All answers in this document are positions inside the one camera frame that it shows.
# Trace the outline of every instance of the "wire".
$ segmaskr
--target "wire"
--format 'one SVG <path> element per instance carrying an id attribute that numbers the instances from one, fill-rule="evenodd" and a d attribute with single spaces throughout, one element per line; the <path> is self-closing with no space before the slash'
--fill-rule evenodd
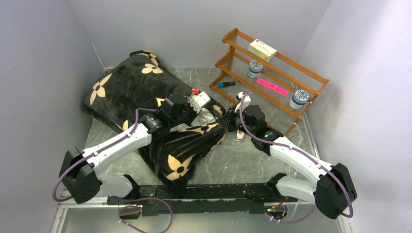
<path id="1" fill-rule="evenodd" d="M 77 167 L 77 166 L 78 166 L 79 164 L 81 164 L 82 162 L 90 159 L 90 158 L 93 157 L 93 156 L 97 156 L 100 152 L 102 152 L 102 151 L 104 151 L 104 150 L 106 150 L 106 149 L 108 149 L 108 148 L 110 148 L 110 147 L 118 144 L 119 142 L 123 141 L 124 139 L 130 137 L 130 136 L 135 132 L 135 130 L 137 129 L 137 126 L 139 125 L 139 111 L 140 111 L 140 110 L 150 111 L 150 112 L 156 111 L 155 109 L 137 108 L 137 109 L 135 110 L 135 113 L 136 113 L 135 123 L 134 123 L 134 125 L 133 125 L 133 127 L 132 127 L 129 135 L 125 135 L 125 136 L 119 138 L 118 140 L 116 140 L 116 141 L 114 141 L 114 142 L 112 142 L 112 143 L 109 143 L 109 144 L 107 144 L 106 146 L 104 146 L 104 147 L 102 147 L 102 148 L 97 149 L 95 152 L 93 152 L 93 153 L 91 153 L 91 154 L 83 157 L 82 159 L 80 159 L 79 161 L 77 161 L 76 163 L 74 163 L 73 165 L 71 165 L 69 168 L 67 168 L 67 170 L 66 170 L 65 172 L 63 172 L 63 174 L 59 177 L 59 180 L 57 181 L 56 185 L 55 185 L 54 188 L 53 188 L 53 193 L 52 193 L 53 200 L 55 200 L 55 201 L 57 201 L 57 202 L 63 202 L 63 201 L 67 201 L 67 200 L 73 198 L 72 196 L 67 197 L 67 198 L 63 198 L 63 199 L 60 199 L 60 198 L 57 197 L 57 189 L 58 189 L 60 183 L 63 181 L 63 179 L 64 179 L 75 167 Z"/>
<path id="2" fill-rule="evenodd" d="M 303 218 L 301 218 L 301 219 L 299 219 L 299 220 L 295 220 L 295 221 L 281 221 L 281 220 L 277 219 L 277 221 L 278 221 L 279 223 L 285 223 L 285 224 L 298 223 L 298 222 L 301 222 L 301 221 L 306 220 L 310 215 L 312 215 L 312 213 L 313 213 L 315 210 L 316 210 L 316 206 L 314 206 L 314 207 L 309 211 L 309 213 L 308 213 L 307 215 L 305 215 Z M 268 218 L 270 218 L 270 220 L 272 221 L 273 217 L 270 216 L 267 212 L 265 212 L 265 214 L 266 214 L 266 216 L 267 216 Z"/>
<path id="3" fill-rule="evenodd" d="M 192 94 L 188 97 L 188 101 L 195 95 L 196 95 L 196 93 L 192 92 Z"/>
<path id="4" fill-rule="evenodd" d="M 298 148 L 295 148 L 295 147 L 290 148 L 290 146 L 289 146 L 289 145 L 286 145 L 286 144 L 277 143 L 277 142 L 271 142 L 271 141 L 266 141 L 266 140 L 260 139 L 260 138 L 258 138 L 258 137 L 256 137 L 256 136 L 254 136 L 254 135 L 247 129 L 247 127 L 246 127 L 246 125 L 245 125 L 245 122 L 244 122 L 244 120 L 243 120 L 242 111 L 243 111 L 243 102 L 244 102 L 244 100 L 245 100 L 245 98 L 246 98 L 246 96 L 247 96 L 248 93 L 249 93 L 249 90 L 245 90 L 244 93 L 243 93 L 242 100 L 240 101 L 240 112 L 239 112 L 240 122 L 241 122 L 241 124 L 242 124 L 242 127 L 243 127 L 244 130 L 246 131 L 246 133 L 247 133 L 249 136 L 251 136 L 253 139 L 255 139 L 255 140 L 259 141 L 259 142 L 267 143 L 267 144 L 270 144 L 270 145 L 276 145 L 276 146 L 286 147 L 286 148 L 289 148 L 289 149 L 291 149 L 291 150 L 294 150 L 294 151 L 302 154 L 303 156 L 307 157 L 309 160 L 311 160 L 311 161 L 312 161 L 313 163 L 315 163 L 316 165 L 320 165 L 321 169 L 324 170 L 329 176 L 331 176 L 331 177 L 335 180 L 335 182 L 339 185 L 339 187 L 341 188 L 341 190 L 342 190 L 342 192 L 343 192 L 343 194 L 344 194 L 344 196 L 345 196 L 345 198 L 346 198 L 346 202 L 347 202 L 348 207 L 349 207 L 349 214 L 347 215 L 347 214 L 345 214 L 345 213 L 341 213 L 341 215 L 342 215 L 342 216 L 345 216 L 345 217 L 353 217 L 352 202 L 350 201 L 350 197 L 349 197 L 349 194 L 348 194 L 347 190 L 345 189 L 345 187 L 344 187 L 344 185 L 342 184 L 342 182 L 341 182 L 332 172 L 330 172 L 326 167 L 324 167 L 322 164 L 318 163 L 315 159 L 312 158 L 312 156 L 306 154 L 306 152 L 304 152 L 304 151 L 302 151 L 302 150 L 300 150 L 300 149 L 298 149 Z M 307 216 L 305 216 L 304 219 L 306 219 L 307 217 L 309 217 L 309 215 L 311 215 L 312 213 L 313 213 L 313 211 L 309 212 L 309 214 L 308 214 Z"/>
<path id="5" fill-rule="evenodd" d="M 126 202 L 134 202 L 134 201 L 142 201 L 142 200 L 157 200 L 157 201 L 163 203 L 164 205 L 166 205 L 166 207 L 169 209 L 169 212 L 170 212 L 170 222 L 169 222 L 168 226 L 167 226 L 163 231 L 161 231 L 160 233 L 166 232 L 166 231 L 170 228 L 170 226 L 172 225 L 172 222 L 173 222 L 173 211 L 172 211 L 172 208 L 170 207 L 169 204 L 167 204 L 167 202 L 165 202 L 165 201 L 162 200 L 162 199 L 159 199 L 159 198 L 140 198 L 140 199 L 135 199 L 135 200 L 127 200 L 127 199 L 123 199 L 123 198 L 119 198 L 119 197 L 117 197 L 117 198 L 120 199 L 120 200 L 122 200 L 122 201 L 126 201 Z M 137 207 L 137 206 L 134 206 L 134 205 L 127 205 L 127 206 L 124 206 L 124 207 L 122 207 L 121 209 L 119 209 L 119 211 L 118 211 L 119 223 L 121 222 L 121 223 L 125 224 L 126 226 L 135 229 L 135 230 L 138 231 L 138 232 L 147 233 L 147 232 L 145 232 L 145 231 L 143 231 L 143 230 L 135 227 L 134 225 L 129 224 L 129 223 L 126 222 L 125 220 L 121 219 L 121 217 L 120 217 L 120 212 L 121 212 L 122 210 L 124 210 L 124 209 L 132 209 L 132 208 L 133 208 L 133 209 L 140 210 L 140 207 Z"/>
<path id="6" fill-rule="evenodd" d="M 279 205 L 274 205 L 274 206 L 272 206 L 272 209 L 279 208 L 279 207 L 285 202 L 285 200 L 286 200 L 286 197 L 283 197 L 283 198 L 282 198 L 282 201 L 280 201 Z"/>

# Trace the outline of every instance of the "orange spice rack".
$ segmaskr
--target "orange spice rack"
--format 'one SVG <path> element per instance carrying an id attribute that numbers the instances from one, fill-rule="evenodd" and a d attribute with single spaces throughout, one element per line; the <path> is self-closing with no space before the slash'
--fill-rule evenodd
<path id="1" fill-rule="evenodd" d="M 234 98 L 216 87 L 216 84 L 227 75 L 232 76 L 295 119 L 289 129 L 287 129 L 286 132 L 282 132 L 288 135 L 310 105 L 321 94 L 329 80 L 308 70 L 279 52 L 270 59 L 269 62 L 259 58 L 248 50 L 249 44 L 254 40 L 254 38 L 242 33 L 237 28 L 234 28 L 223 37 L 223 42 L 229 44 L 230 48 L 229 51 L 217 61 L 216 67 L 220 68 L 222 72 L 210 84 L 210 88 L 214 89 L 232 103 L 238 104 Z M 270 81 L 280 88 L 289 90 L 288 95 L 280 95 L 258 84 L 256 79 L 249 78 L 247 76 L 247 70 L 251 60 L 257 60 L 263 64 L 264 69 L 262 70 L 260 78 Z M 291 108 L 289 105 L 289 101 L 297 89 L 303 89 L 309 93 L 308 102 L 298 110 Z"/>

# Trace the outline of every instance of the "red cap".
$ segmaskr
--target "red cap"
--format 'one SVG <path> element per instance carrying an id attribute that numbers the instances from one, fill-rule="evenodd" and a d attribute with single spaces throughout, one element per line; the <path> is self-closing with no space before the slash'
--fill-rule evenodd
<path id="1" fill-rule="evenodd" d="M 200 90 L 199 90 L 199 89 L 196 89 L 196 88 L 193 88 L 193 89 L 192 89 L 192 92 L 193 92 L 195 95 L 198 95 L 198 94 L 200 93 Z"/>

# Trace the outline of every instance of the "white jar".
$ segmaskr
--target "white jar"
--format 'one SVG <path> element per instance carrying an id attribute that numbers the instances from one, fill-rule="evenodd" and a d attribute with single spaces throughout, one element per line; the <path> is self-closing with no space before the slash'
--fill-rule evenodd
<path id="1" fill-rule="evenodd" d="M 260 73 L 262 72 L 263 69 L 263 64 L 256 61 L 252 60 L 249 64 L 249 69 L 247 70 L 247 76 L 251 79 L 257 79 L 260 76 Z"/>
<path id="2" fill-rule="evenodd" d="M 291 98 L 289 105 L 298 110 L 305 105 L 306 102 L 309 100 L 309 94 L 304 90 L 297 90 Z"/>

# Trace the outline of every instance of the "blue marker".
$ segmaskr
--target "blue marker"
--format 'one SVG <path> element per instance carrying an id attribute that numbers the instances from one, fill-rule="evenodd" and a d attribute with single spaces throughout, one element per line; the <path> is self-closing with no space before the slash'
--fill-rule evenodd
<path id="1" fill-rule="evenodd" d="M 228 87 L 228 86 L 234 86 L 236 83 L 234 81 L 231 82 L 224 82 L 224 83 L 218 83 L 216 86 L 218 88 L 223 88 L 223 87 Z"/>

